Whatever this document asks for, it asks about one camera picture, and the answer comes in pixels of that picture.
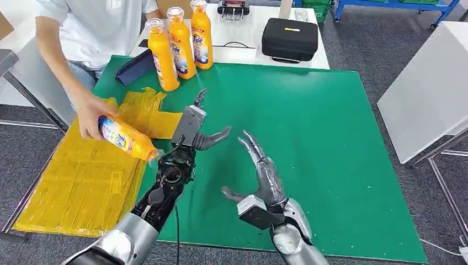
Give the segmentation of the person's right hand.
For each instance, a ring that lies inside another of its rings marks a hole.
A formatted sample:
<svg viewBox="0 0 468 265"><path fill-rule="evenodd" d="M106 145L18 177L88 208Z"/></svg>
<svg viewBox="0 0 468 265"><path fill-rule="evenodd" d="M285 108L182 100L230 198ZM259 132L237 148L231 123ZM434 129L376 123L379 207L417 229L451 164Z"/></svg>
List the person's right hand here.
<svg viewBox="0 0 468 265"><path fill-rule="evenodd" d="M107 105L105 101L90 92L73 95L72 102L76 108L79 132L82 137L102 140L103 137L98 128L98 119L102 115L116 115L116 108Z"/></svg>

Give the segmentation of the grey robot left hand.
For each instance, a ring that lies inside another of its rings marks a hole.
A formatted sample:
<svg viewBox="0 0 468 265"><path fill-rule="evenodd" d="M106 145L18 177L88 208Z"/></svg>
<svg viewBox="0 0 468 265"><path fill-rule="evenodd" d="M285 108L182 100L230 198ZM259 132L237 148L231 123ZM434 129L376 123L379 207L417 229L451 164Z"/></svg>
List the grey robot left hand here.
<svg viewBox="0 0 468 265"><path fill-rule="evenodd" d="M203 110L202 102L204 100L204 96L207 93L208 89L202 89L198 95L195 97L194 106L198 107L200 110ZM195 138L192 142L192 148L197 151L205 151L212 146L218 144L219 142L223 141L225 138L228 137L229 133L231 132L232 127L226 126L221 132L206 136L200 132L197 132Z"/></svg>

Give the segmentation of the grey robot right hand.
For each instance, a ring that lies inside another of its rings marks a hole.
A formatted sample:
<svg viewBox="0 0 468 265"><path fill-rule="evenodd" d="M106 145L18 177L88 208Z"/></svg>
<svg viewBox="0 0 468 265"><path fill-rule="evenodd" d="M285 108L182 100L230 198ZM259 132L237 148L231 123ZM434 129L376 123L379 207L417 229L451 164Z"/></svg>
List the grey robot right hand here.
<svg viewBox="0 0 468 265"><path fill-rule="evenodd" d="M258 188L253 194L264 201L268 210L281 213L288 202L288 198L284 193L284 186L277 173L275 163L263 151L252 134L246 130L242 130L242 134L245 137L239 137L238 141L249 153L257 174Z"/></svg>

